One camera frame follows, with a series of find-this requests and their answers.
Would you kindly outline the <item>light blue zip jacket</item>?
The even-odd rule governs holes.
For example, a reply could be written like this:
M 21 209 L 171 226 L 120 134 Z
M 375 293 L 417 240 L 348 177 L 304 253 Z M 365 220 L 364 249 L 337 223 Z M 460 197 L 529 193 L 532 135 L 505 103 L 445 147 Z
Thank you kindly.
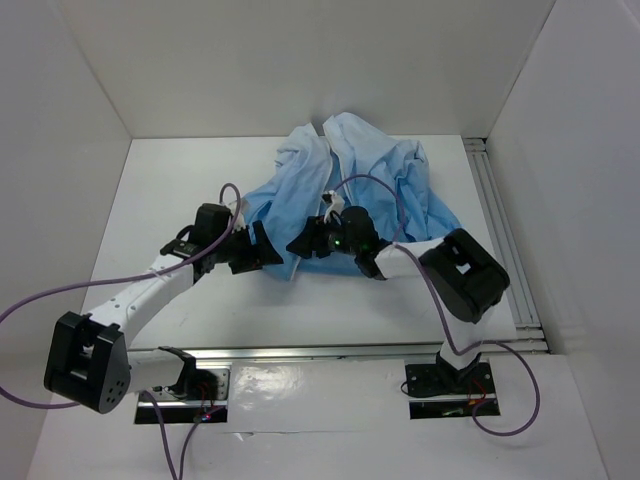
M 346 205 L 361 206 L 385 239 L 421 242 L 444 237 L 460 222 L 430 186 L 429 163 L 420 142 L 396 140 L 360 117 L 341 113 L 323 124 L 296 127 L 277 150 L 275 174 L 245 194 L 247 222 L 262 222 L 282 257 L 267 272 L 288 281 L 298 272 L 356 276 L 352 258 L 337 253 L 302 259 L 286 246 L 306 220 L 322 215 L 322 193 L 337 191 Z

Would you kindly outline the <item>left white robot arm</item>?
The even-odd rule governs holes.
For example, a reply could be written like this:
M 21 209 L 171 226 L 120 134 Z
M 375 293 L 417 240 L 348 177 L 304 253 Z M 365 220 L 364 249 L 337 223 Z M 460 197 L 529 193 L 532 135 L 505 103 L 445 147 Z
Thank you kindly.
M 214 377 L 197 368 L 193 355 L 170 346 L 133 353 L 133 340 L 216 265 L 240 274 L 282 262 L 261 222 L 246 226 L 226 206 L 201 205 L 194 224 L 161 249 L 141 279 L 90 312 L 68 312 L 56 322 L 45 388 L 101 414 L 131 392 L 163 388 L 176 399 L 210 392 Z

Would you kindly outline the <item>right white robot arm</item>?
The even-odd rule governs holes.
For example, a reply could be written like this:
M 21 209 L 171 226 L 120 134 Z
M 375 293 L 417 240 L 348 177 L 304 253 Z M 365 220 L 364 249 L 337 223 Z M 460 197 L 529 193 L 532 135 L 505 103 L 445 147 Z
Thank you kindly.
M 391 242 L 378 234 L 359 206 L 308 218 L 287 251 L 304 259 L 346 254 L 365 277 L 375 280 L 421 276 L 445 335 L 436 355 L 436 379 L 448 392 L 469 383 L 480 361 L 488 318 L 510 286 L 506 270 L 467 230 L 457 228 L 424 242 Z

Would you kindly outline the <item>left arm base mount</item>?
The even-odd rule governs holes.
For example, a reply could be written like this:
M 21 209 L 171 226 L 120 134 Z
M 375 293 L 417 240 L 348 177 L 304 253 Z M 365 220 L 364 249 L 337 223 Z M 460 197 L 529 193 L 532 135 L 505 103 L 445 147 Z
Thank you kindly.
M 195 356 L 166 346 L 136 352 L 130 360 L 131 386 L 142 388 L 134 417 L 136 425 L 228 421 L 228 367 L 200 367 Z

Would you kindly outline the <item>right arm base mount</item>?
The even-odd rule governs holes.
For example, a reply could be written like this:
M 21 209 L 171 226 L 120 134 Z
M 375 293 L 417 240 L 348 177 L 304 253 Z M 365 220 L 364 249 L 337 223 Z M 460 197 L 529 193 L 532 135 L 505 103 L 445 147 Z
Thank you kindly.
M 408 399 L 411 420 L 499 416 L 490 363 L 476 359 L 457 372 L 440 359 L 405 365 L 401 392 Z

